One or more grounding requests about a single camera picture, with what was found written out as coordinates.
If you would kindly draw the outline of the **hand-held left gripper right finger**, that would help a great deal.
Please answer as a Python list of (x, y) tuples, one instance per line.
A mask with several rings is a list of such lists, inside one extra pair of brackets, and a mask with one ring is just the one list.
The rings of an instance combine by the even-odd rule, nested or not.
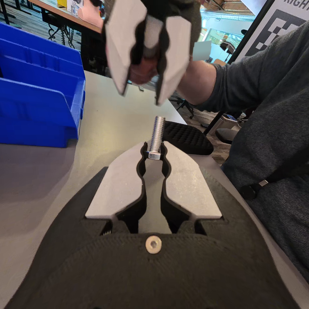
[(183, 222), (220, 220), (222, 212), (198, 165), (188, 154), (164, 141), (162, 150), (161, 213), (172, 233)]

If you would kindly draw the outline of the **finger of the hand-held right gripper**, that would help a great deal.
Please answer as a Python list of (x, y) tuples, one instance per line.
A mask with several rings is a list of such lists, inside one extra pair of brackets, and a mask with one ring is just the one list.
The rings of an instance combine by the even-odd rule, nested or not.
[(167, 17), (165, 30), (168, 46), (161, 60), (156, 105), (160, 106), (176, 90), (190, 59), (191, 22), (181, 16)]
[(147, 8), (140, 0), (105, 2), (103, 33), (107, 63), (113, 82), (124, 96), (130, 67), (141, 61)]

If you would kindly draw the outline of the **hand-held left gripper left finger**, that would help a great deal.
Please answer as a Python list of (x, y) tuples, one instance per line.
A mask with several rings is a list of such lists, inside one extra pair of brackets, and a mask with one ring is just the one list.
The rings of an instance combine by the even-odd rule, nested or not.
[(140, 142), (114, 159), (85, 213), (87, 219), (123, 221), (130, 233), (138, 233), (147, 208), (146, 151), (147, 142)]

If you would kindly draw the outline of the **silver hex bolt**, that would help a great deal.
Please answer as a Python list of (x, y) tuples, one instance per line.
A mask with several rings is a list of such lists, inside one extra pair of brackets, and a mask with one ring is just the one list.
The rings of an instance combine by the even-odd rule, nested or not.
[(153, 132), (151, 137), (148, 158), (151, 160), (160, 160), (161, 144), (164, 133), (165, 117), (156, 116), (154, 120)]

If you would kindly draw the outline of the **person's right forearm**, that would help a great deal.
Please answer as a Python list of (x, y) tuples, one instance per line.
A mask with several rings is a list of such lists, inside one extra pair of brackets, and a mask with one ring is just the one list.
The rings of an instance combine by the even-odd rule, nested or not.
[(198, 110), (239, 111), (283, 100), (308, 82), (309, 24), (275, 39), (265, 50), (220, 66), (190, 61), (177, 91)]

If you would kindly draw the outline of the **person's right hand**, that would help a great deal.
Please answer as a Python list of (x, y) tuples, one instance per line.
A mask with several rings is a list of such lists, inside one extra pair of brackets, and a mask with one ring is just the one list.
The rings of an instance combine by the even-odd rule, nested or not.
[(129, 80), (137, 85), (148, 83), (154, 76), (158, 75), (157, 65), (157, 57), (143, 57), (139, 64), (131, 64), (129, 70)]

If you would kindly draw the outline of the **black wrist rest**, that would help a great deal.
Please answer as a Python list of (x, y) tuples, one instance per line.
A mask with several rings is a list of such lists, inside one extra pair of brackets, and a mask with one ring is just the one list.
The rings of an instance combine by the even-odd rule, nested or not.
[(176, 122), (165, 122), (163, 141), (190, 155), (211, 155), (214, 151), (212, 143), (199, 129)]

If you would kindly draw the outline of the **wooden desk with boxes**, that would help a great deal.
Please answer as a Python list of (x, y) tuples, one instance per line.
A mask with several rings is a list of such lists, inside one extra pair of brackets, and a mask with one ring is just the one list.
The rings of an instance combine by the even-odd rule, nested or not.
[(41, 9), (42, 20), (51, 25), (66, 25), (81, 33), (92, 31), (100, 34), (102, 31), (102, 25), (96, 26), (83, 21), (69, 12), (66, 7), (59, 7), (56, 0), (29, 0), (29, 2)]

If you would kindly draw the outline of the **office chair base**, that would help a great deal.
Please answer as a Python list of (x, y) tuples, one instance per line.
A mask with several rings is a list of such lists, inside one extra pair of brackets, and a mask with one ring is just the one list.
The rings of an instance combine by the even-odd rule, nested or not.
[(181, 108), (186, 108), (188, 112), (190, 113), (189, 119), (192, 120), (194, 117), (194, 109), (190, 106), (189, 102), (178, 95), (172, 95), (168, 99), (171, 103), (176, 103), (177, 107), (175, 108), (176, 111), (179, 111)]

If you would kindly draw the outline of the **printed cardboard box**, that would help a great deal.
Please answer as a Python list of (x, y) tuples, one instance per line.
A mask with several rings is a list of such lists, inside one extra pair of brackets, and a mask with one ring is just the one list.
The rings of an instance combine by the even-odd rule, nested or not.
[(78, 15), (78, 10), (80, 8), (83, 8), (83, 0), (67, 0), (66, 3), (66, 8), (67, 11), (70, 12), (72, 15), (77, 16)]

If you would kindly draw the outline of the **grey waste bin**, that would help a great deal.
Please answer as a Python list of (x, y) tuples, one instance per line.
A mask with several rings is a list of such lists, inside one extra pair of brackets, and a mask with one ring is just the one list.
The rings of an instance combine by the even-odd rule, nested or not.
[(208, 134), (211, 136), (215, 136), (215, 131), (217, 129), (233, 129), (235, 126), (238, 126), (238, 121), (236, 118), (229, 114), (222, 114), (219, 120), (210, 129)]

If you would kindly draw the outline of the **blue plastic bin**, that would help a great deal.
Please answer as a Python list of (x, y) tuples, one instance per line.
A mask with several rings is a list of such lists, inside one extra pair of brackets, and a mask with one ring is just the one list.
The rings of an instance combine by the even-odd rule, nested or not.
[(86, 77), (79, 51), (0, 27), (0, 142), (66, 148), (79, 139)]

